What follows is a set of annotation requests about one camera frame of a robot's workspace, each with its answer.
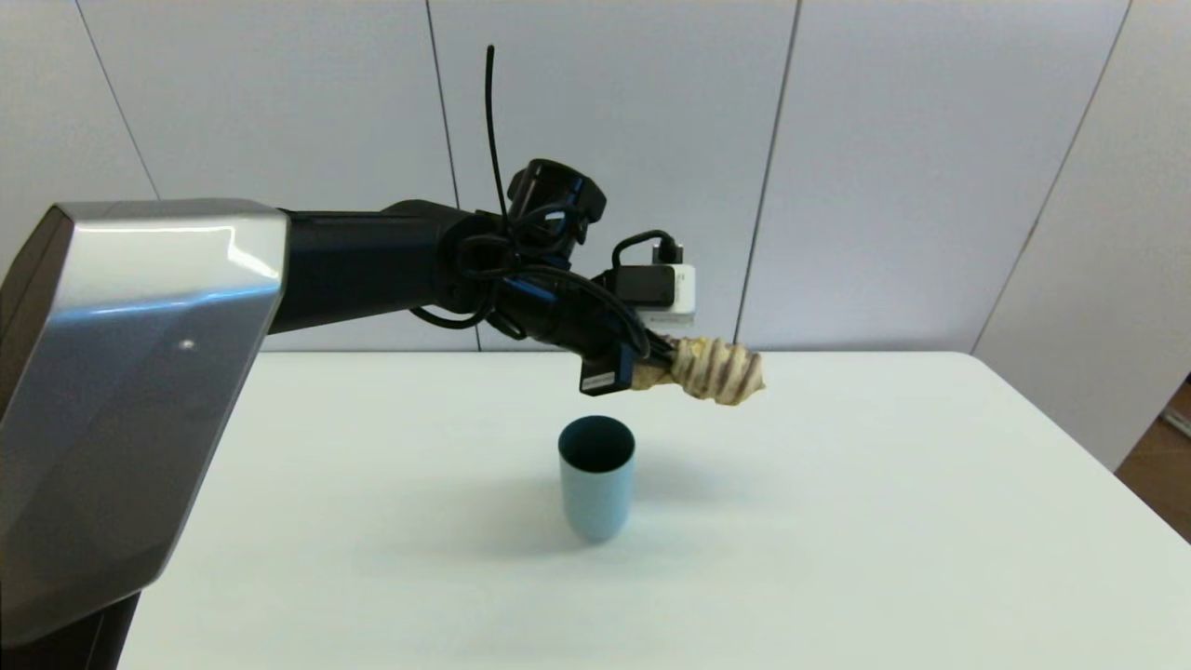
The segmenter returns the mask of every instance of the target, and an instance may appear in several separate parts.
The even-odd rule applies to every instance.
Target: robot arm
[[[6,652],[157,578],[268,332],[413,309],[575,352],[590,395],[629,388],[635,364],[667,368],[671,345],[634,309],[665,296],[667,275],[630,290],[617,271],[569,270],[603,213],[594,182],[534,161],[510,194],[509,215],[420,200],[51,207],[0,288]]]

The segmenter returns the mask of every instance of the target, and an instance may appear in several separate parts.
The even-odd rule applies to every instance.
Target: panel seam
[[[765,195],[769,188],[769,173],[773,170],[773,155],[778,145],[778,132],[781,126],[781,111],[786,105],[786,87],[790,83],[790,69],[794,57],[794,38],[798,36],[798,23],[803,13],[803,0],[794,5],[794,19],[790,25],[790,39],[786,44],[786,65],[781,71],[781,87],[778,89],[778,108],[773,113],[773,131],[769,134],[769,152],[765,158],[765,173],[761,179],[761,195],[756,205],[756,218],[753,221],[753,238],[748,248],[748,264],[744,265],[744,284],[741,288],[741,303],[736,311],[736,328],[732,331],[732,343],[740,343],[741,325],[744,321],[744,303],[748,299],[749,278],[753,276],[753,259],[756,255],[756,240],[761,231],[761,215],[765,211]]]
[[[120,113],[120,120],[124,121],[124,130],[129,133],[129,140],[132,143],[132,150],[137,154],[137,159],[141,161],[141,169],[145,173],[145,179],[149,180],[149,187],[152,188],[154,198],[161,200],[161,193],[157,190],[157,183],[152,179],[152,174],[149,171],[149,165],[145,163],[144,154],[141,152],[141,145],[137,144],[137,137],[132,133],[132,126],[129,124],[129,117],[124,113],[124,107],[120,106],[120,99],[116,95],[116,87],[112,86],[112,77],[107,75],[107,65],[104,64],[104,57],[99,55],[99,46],[95,44],[95,37],[91,33],[91,26],[87,25],[87,14],[82,11],[82,5],[79,0],[75,0],[75,10],[79,11],[79,18],[82,20],[82,29],[87,32],[87,40],[91,42],[91,50],[95,54],[95,61],[99,63],[99,70],[104,73],[104,81],[107,82],[107,90],[112,94],[112,101],[116,102],[116,111]]]
[[[980,346],[980,342],[984,340],[984,333],[989,330],[989,324],[992,323],[992,317],[997,313],[997,307],[1000,306],[1000,301],[1005,296],[1005,292],[1009,289],[1009,282],[1014,278],[1014,273],[1017,271],[1017,265],[1022,262],[1022,256],[1025,255],[1025,248],[1030,245],[1034,239],[1034,232],[1037,231],[1039,224],[1042,221],[1042,214],[1046,212],[1047,205],[1050,203],[1050,196],[1054,194],[1055,187],[1059,184],[1059,177],[1062,176],[1064,168],[1067,167],[1067,159],[1071,157],[1072,150],[1075,148],[1075,142],[1079,139],[1079,131],[1084,129],[1084,121],[1087,120],[1087,113],[1092,108],[1092,104],[1096,102],[1096,94],[1100,90],[1100,83],[1104,82],[1104,75],[1109,71],[1109,63],[1112,62],[1112,54],[1116,52],[1117,42],[1121,39],[1121,32],[1124,31],[1124,24],[1129,20],[1129,11],[1133,10],[1133,0],[1125,5],[1124,14],[1121,17],[1121,25],[1117,26],[1117,32],[1112,36],[1112,45],[1109,46],[1108,56],[1104,58],[1104,67],[1100,68],[1100,75],[1096,77],[1096,86],[1092,87],[1092,94],[1087,98],[1087,105],[1084,107],[1084,113],[1079,117],[1079,123],[1075,124],[1075,132],[1071,136],[1071,143],[1067,144],[1067,151],[1064,152],[1062,159],[1059,161],[1059,169],[1054,173],[1054,179],[1050,180],[1050,187],[1047,188],[1046,195],[1042,198],[1042,206],[1039,207],[1039,213],[1034,217],[1034,224],[1030,225],[1030,231],[1025,234],[1025,239],[1022,242],[1021,248],[1017,249],[1017,256],[1014,258],[1012,267],[1009,268],[1009,274],[1005,276],[1005,282],[1000,284],[1000,290],[997,293],[997,299],[992,302],[992,308],[989,309],[989,315],[984,319],[984,325],[980,326],[980,332],[977,333],[975,342],[972,343],[972,350],[968,352],[975,356],[977,349]]]

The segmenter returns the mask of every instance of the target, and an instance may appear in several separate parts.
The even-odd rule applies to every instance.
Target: light blue cup
[[[580,538],[610,540],[629,520],[635,450],[629,427],[607,417],[576,419],[559,436],[562,509]]]

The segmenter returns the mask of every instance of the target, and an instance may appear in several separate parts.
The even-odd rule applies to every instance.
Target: black cable
[[[505,206],[505,187],[500,180],[500,162],[497,159],[497,130],[492,123],[492,69],[497,57],[497,48],[488,44],[487,62],[484,73],[484,114],[488,121],[488,152],[492,154],[492,174],[497,177],[497,198],[500,199],[500,218],[509,221],[509,208]]]
[[[445,327],[448,330],[467,330],[468,327],[474,327],[488,318],[488,314],[497,308],[497,288],[493,284],[488,284],[488,293],[484,296],[484,303],[480,308],[475,311],[472,315],[461,319],[445,318],[436,313],[431,313],[424,307],[412,307],[410,312],[425,320],[431,325],[437,325],[438,327]]]
[[[621,252],[623,252],[625,249],[628,249],[634,244],[640,244],[649,239],[661,239],[662,250],[665,251],[673,252],[673,250],[676,249],[678,246],[678,242],[675,242],[674,238],[671,236],[671,233],[666,232],[665,230],[647,230],[644,232],[638,232],[631,237],[625,237],[624,239],[621,239],[621,242],[612,248],[612,267],[613,268],[621,267]]]
[[[629,330],[630,338],[632,339],[632,350],[637,352],[640,357],[649,356],[649,334],[646,330],[644,324],[641,323],[641,318],[637,313],[632,311],[621,298],[617,298],[611,290],[596,283],[586,276],[580,276],[573,271],[561,269],[557,267],[548,264],[532,264],[525,265],[518,269],[509,271],[510,275],[537,274],[540,276],[553,276],[555,278],[561,278],[563,281],[569,281],[573,286],[587,290],[590,294],[599,299],[606,307],[616,312],[624,326]]]

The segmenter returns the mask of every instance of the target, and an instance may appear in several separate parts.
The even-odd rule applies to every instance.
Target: white table
[[[121,669],[1191,668],[1191,547],[983,364],[771,355],[719,408],[569,355],[263,355]],[[555,439],[637,436],[625,532]]]

